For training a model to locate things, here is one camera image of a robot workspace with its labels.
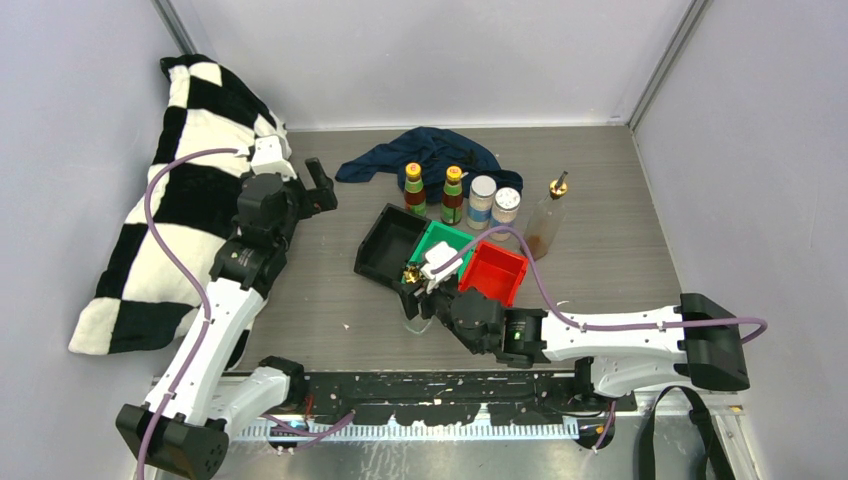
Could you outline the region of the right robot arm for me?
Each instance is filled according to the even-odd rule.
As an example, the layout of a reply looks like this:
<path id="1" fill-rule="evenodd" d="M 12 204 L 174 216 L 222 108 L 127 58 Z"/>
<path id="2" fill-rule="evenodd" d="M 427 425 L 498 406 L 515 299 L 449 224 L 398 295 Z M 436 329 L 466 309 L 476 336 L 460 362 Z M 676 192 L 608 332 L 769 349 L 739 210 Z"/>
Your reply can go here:
<path id="1" fill-rule="evenodd" d="M 584 410 L 665 384 L 720 392 L 751 386 L 741 318 L 700 293 L 643 312 L 573 314 L 506 307 L 474 288 L 460 291 L 454 279 L 391 288 L 408 319 L 438 319 L 473 354 L 519 369 L 574 361 L 571 397 Z"/>

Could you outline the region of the clear glass cruet gold spout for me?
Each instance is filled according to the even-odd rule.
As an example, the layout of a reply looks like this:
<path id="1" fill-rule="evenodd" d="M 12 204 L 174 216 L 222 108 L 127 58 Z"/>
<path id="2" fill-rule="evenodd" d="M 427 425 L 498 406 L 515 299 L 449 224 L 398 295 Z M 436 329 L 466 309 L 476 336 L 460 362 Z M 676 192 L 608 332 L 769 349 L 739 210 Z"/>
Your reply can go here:
<path id="1" fill-rule="evenodd" d="M 393 283 L 393 289 L 399 296 L 404 327 L 415 335 L 423 335 L 431 326 L 432 320 L 424 319 L 421 314 L 426 283 L 419 266 L 415 263 L 406 266 L 401 279 Z"/>

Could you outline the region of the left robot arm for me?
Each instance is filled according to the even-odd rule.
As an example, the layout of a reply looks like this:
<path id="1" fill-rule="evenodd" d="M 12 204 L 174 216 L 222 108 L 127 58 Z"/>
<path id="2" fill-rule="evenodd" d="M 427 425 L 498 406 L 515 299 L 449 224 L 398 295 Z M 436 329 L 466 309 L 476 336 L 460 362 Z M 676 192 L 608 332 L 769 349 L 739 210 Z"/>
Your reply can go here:
<path id="1" fill-rule="evenodd" d="M 206 285 L 190 276 L 201 307 L 162 378 L 140 405 L 126 404 L 115 424 L 137 460 L 136 476 L 154 467 L 187 479 L 211 479 L 232 437 L 276 407 L 298 412 L 307 398 L 302 365 L 277 357 L 217 396 L 242 332 L 266 304 L 287 264 L 299 221 L 337 208 L 334 182 L 319 159 L 305 166 L 308 189 L 286 160 L 241 176 L 233 231 L 217 251 Z"/>

